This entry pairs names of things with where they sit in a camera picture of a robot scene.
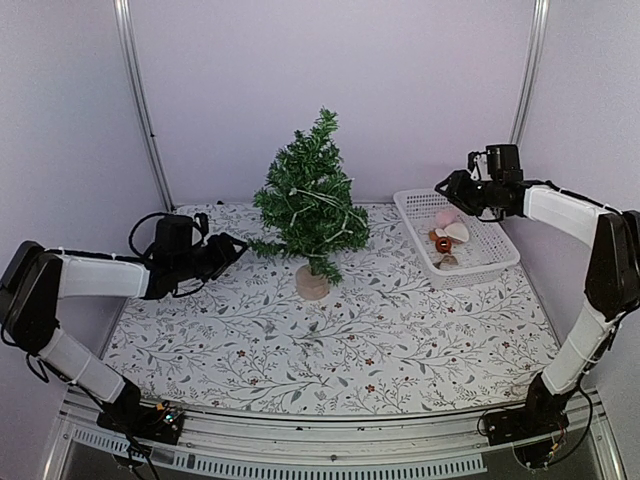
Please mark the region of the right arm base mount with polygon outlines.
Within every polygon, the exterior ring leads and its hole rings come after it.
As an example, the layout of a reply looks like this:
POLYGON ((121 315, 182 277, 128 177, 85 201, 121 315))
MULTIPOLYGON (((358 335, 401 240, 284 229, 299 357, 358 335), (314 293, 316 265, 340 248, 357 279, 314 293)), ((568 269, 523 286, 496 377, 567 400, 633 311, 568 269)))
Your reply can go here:
POLYGON ((516 460, 528 469, 548 467, 560 449, 569 426, 561 413, 550 419, 531 420, 524 407, 491 409, 478 420, 478 433, 490 446, 511 444, 516 460))

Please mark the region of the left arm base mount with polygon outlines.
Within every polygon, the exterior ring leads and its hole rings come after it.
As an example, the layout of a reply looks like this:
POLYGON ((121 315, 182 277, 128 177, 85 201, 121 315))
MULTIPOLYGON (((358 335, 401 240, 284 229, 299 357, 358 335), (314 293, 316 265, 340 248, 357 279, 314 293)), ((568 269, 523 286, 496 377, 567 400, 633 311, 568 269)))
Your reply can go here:
POLYGON ((184 426, 184 412, 168 402, 155 406, 104 404, 97 425, 132 437, 177 445, 184 426))

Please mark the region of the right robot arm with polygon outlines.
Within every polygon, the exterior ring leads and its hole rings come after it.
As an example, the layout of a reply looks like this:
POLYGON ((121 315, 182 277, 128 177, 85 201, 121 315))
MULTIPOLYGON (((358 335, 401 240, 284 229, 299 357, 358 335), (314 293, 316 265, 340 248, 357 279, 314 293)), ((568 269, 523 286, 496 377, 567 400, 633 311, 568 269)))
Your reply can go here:
POLYGON ((639 308, 639 213, 619 210, 555 185, 525 177, 514 144, 488 145, 468 156, 435 190, 467 215, 495 221, 517 216, 552 227, 585 246, 583 303, 556 357, 532 379, 525 403, 490 414, 489 435, 537 436, 567 425, 565 408, 582 380, 639 308))

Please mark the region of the white plastic basket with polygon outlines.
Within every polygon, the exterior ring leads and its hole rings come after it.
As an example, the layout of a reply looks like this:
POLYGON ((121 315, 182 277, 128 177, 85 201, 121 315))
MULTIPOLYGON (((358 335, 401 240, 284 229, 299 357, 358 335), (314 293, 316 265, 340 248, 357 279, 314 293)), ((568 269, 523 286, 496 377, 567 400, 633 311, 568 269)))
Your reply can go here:
POLYGON ((490 282, 520 261, 499 224, 464 214, 434 190, 400 191, 393 200, 436 289, 490 282))

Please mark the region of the red ball ornament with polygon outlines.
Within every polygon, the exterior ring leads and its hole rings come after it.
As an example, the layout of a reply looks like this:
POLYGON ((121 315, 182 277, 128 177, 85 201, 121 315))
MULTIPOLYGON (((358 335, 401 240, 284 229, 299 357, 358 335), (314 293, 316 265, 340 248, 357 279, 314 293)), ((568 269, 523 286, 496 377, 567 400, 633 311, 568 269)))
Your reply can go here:
POLYGON ((441 254, 449 254, 452 249, 451 239, 448 237, 438 237, 435 241, 435 248, 441 254))

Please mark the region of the small green christmas tree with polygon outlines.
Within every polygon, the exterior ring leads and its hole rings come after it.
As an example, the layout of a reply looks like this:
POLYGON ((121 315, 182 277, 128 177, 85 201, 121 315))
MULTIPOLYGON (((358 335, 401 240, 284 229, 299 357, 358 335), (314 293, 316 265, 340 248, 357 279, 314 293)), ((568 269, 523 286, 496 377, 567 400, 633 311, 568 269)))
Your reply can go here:
POLYGON ((309 130, 296 130, 278 150, 253 197, 263 227, 275 238, 251 239, 250 248, 264 258, 304 259, 295 286, 309 301, 326 297, 342 282, 333 256, 362 250, 370 238, 368 213, 353 203, 353 179, 343 170, 333 138, 338 128, 338 114, 321 108, 309 130))

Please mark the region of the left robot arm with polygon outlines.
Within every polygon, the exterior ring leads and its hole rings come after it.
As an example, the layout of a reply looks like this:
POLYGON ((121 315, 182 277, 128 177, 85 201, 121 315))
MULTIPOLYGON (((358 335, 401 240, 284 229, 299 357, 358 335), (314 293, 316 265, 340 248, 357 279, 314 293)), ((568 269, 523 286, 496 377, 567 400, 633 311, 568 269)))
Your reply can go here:
POLYGON ((154 212, 154 237, 145 249, 127 239, 131 253, 119 255, 23 242, 1 276, 1 339, 49 371, 90 394, 128 434, 148 426, 140 389, 67 333, 59 304, 76 299, 143 301, 197 294, 246 252, 245 241, 212 233, 209 218, 154 212))

